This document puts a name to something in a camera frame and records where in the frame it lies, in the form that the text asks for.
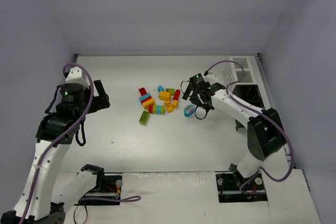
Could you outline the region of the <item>blue printed round lego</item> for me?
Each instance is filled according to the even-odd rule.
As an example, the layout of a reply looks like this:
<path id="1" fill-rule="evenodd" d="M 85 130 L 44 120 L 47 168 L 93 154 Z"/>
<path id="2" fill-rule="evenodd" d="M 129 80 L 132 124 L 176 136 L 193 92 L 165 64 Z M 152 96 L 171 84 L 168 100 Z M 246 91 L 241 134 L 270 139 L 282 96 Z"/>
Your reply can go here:
<path id="1" fill-rule="evenodd" d="M 189 104 L 184 108 L 183 114 L 185 117 L 190 117 L 195 112 L 195 106 L 193 104 Z"/>

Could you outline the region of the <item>red tall lego brick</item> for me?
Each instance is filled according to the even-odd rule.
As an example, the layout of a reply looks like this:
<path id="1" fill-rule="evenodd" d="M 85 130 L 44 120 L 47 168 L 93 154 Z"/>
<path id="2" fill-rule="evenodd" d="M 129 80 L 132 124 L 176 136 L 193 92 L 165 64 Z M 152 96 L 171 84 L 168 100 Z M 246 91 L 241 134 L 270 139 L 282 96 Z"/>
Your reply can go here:
<path id="1" fill-rule="evenodd" d="M 179 100 L 179 97 L 180 97 L 180 93 L 181 93 L 180 89 L 176 89 L 176 90 L 175 90 L 175 93 L 174 93 L 174 95 L 173 95 L 173 100 L 178 101 L 178 100 Z"/>

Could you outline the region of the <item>small yellow lego brick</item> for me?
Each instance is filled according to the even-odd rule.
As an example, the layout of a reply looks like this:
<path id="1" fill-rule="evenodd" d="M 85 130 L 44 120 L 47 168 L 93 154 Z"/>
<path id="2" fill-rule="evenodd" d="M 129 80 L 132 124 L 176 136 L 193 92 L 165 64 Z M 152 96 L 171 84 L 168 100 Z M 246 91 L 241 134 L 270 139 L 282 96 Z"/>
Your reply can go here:
<path id="1" fill-rule="evenodd" d="M 178 100 L 173 100 L 173 102 L 172 102 L 172 107 L 173 107 L 174 109 L 176 109 L 176 108 L 178 107 L 178 105 L 179 105 Z"/>

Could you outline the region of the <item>small green lego brick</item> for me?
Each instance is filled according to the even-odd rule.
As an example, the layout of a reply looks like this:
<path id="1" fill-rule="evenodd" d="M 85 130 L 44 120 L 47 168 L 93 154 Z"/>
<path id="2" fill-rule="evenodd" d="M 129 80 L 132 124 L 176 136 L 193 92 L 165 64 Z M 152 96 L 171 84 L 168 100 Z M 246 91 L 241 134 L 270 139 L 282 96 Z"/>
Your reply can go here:
<path id="1" fill-rule="evenodd" d="M 173 95 L 175 93 L 175 89 L 173 89 L 173 88 L 166 88 L 165 91 L 170 93 L 171 95 Z"/>

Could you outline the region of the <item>large yellow lego brick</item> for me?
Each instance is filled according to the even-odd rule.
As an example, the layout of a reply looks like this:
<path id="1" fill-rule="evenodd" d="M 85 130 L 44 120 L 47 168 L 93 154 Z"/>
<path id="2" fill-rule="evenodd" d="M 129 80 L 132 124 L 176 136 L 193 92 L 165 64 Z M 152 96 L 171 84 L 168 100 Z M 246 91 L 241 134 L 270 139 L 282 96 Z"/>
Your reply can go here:
<path id="1" fill-rule="evenodd" d="M 159 99 L 162 101 L 169 101 L 171 99 L 171 94 L 166 91 L 160 91 Z"/>

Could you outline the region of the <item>red curved lego brick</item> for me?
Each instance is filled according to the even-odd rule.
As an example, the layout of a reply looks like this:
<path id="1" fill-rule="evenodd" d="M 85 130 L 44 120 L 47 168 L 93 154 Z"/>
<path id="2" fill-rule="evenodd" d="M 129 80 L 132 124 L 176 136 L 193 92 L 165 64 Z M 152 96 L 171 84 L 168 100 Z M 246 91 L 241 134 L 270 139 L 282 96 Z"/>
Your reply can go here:
<path id="1" fill-rule="evenodd" d="M 139 93 L 140 93 L 141 96 L 144 96 L 144 95 L 147 94 L 147 91 L 146 91 L 145 88 L 140 88 L 140 89 L 139 89 Z"/>

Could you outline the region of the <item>small blue lego brick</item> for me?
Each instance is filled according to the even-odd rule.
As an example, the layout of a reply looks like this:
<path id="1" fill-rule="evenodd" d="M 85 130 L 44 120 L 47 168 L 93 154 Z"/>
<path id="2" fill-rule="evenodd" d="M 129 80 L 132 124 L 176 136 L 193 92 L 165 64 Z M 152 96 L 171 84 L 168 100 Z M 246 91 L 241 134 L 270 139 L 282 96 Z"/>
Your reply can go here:
<path id="1" fill-rule="evenodd" d="M 158 86 L 158 92 L 164 91 L 164 88 L 162 86 Z"/>

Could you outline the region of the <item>lime green long lego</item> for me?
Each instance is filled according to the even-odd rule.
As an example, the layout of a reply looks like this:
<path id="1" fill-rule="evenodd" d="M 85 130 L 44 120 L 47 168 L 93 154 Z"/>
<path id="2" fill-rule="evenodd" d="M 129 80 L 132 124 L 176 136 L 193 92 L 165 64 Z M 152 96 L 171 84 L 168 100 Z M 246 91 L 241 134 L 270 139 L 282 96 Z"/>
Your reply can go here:
<path id="1" fill-rule="evenodd" d="M 150 113 L 148 111 L 143 111 L 141 116 L 140 116 L 139 123 L 141 125 L 146 125 L 149 116 L 150 116 Z"/>

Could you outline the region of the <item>red green blue lego stack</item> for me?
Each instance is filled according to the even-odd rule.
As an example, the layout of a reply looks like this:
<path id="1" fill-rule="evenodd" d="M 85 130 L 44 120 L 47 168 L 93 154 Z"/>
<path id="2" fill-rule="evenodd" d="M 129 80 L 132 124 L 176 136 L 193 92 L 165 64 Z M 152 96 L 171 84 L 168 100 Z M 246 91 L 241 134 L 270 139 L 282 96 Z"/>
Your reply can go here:
<path id="1" fill-rule="evenodd" d="M 164 114 L 165 107 L 163 105 L 150 104 L 148 107 L 148 112 L 151 114 Z"/>

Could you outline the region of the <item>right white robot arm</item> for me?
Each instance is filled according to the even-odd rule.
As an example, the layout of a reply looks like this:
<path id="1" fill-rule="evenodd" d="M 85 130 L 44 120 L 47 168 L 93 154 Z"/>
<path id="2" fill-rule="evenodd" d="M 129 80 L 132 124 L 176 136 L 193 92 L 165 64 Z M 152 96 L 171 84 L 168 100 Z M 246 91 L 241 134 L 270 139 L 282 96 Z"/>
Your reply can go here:
<path id="1" fill-rule="evenodd" d="M 236 166 L 243 178 L 251 177 L 269 156 L 287 143 L 276 110 L 254 106 L 229 92 L 222 84 L 205 81 L 201 73 L 189 78 L 182 99 L 205 112 L 221 110 L 247 130 L 247 154 Z"/>

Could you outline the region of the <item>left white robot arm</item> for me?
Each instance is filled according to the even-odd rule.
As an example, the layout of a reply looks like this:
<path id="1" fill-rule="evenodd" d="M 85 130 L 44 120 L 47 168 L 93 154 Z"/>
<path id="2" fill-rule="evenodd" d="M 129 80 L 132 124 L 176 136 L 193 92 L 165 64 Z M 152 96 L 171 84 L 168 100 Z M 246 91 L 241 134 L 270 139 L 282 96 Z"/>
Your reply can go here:
<path id="1" fill-rule="evenodd" d="M 39 125 L 25 188 L 14 209 L 3 213 L 1 223 L 63 223 L 69 209 L 86 192 L 103 185 L 104 169 L 86 164 L 74 180 L 53 194 L 60 165 L 72 141 L 84 132 L 86 115 L 110 107 L 100 80 L 88 86 L 80 81 L 68 82 L 57 90 L 61 102 L 55 112 L 46 113 Z"/>

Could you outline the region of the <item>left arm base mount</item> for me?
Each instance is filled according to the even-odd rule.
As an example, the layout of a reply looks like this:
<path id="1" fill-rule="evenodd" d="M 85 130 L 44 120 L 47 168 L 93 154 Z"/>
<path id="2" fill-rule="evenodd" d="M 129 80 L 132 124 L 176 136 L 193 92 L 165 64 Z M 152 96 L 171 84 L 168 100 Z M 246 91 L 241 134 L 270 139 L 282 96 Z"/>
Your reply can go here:
<path id="1" fill-rule="evenodd" d="M 79 201 L 75 206 L 119 206 L 119 202 L 106 201 L 106 199 L 120 199 L 116 182 L 122 181 L 122 175 L 105 173 L 104 168 L 86 164 L 81 171 L 87 171 L 96 176 L 96 185 L 93 189 L 87 191 L 83 198 L 86 200 Z"/>

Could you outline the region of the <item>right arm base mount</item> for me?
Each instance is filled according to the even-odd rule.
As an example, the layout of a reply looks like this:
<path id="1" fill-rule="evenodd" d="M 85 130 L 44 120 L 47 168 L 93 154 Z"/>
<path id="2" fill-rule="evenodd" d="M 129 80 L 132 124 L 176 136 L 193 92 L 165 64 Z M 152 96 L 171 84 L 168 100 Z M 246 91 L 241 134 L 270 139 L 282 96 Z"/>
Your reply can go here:
<path id="1" fill-rule="evenodd" d="M 268 201 L 261 173 L 251 181 L 232 172 L 216 173 L 219 203 Z"/>

